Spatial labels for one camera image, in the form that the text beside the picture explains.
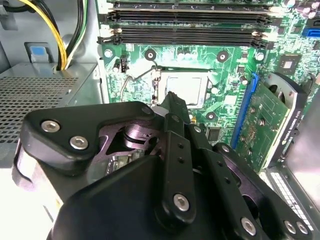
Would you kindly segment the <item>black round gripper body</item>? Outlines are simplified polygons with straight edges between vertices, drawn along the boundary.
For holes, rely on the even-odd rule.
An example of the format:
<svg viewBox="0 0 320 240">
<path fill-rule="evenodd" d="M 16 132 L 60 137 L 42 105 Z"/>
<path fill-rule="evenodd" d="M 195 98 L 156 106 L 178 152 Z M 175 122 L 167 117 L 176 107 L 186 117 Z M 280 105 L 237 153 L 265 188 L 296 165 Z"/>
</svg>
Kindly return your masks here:
<svg viewBox="0 0 320 240">
<path fill-rule="evenodd" d="M 186 123 L 166 117 L 152 152 L 71 196 L 50 240 L 226 240 Z"/>
</svg>

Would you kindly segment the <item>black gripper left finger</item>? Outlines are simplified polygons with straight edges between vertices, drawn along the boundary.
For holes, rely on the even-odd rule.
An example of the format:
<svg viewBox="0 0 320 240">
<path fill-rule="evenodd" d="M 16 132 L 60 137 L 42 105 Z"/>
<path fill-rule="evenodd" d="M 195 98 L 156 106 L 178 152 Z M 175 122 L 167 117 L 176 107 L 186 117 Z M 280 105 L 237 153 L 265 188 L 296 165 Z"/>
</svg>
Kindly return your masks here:
<svg viewBox="0 0 320 240">
<path fill-rule="evenodd" d="M 60 177 L 58 187 L 68 194 L 67 201 L 115 172 L 75 190 L 71 179 L 85 175 L 89 167 L 136 150 L 144 151 L 138 159 L 149 154 L 160 139 L 165 118 L 180 119 L 186 124 L 175 110 L 175 96 L 168 93 L 160 105 L 164 114 L 139 101 L 32 111 L 22 123 L 21 150 Z"/>
</svg>

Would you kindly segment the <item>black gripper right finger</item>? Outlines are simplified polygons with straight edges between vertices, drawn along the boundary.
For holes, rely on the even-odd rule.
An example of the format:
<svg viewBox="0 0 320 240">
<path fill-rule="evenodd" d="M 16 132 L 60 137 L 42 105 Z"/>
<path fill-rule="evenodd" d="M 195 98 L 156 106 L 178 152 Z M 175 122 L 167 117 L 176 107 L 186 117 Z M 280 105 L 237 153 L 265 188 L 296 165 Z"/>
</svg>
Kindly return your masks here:
<svg viewBox="0 0 320 240">
<path fill-rule="evenodd" d="M 174 109 L 186 122 L 193 158 L 211 181 L 215 214 L 227 240 L 311 240 L 304 221 L 224 143 L 211 146 L 200 127 L 192 124 L 186 102 L 174 97 Z"/>
</svg>

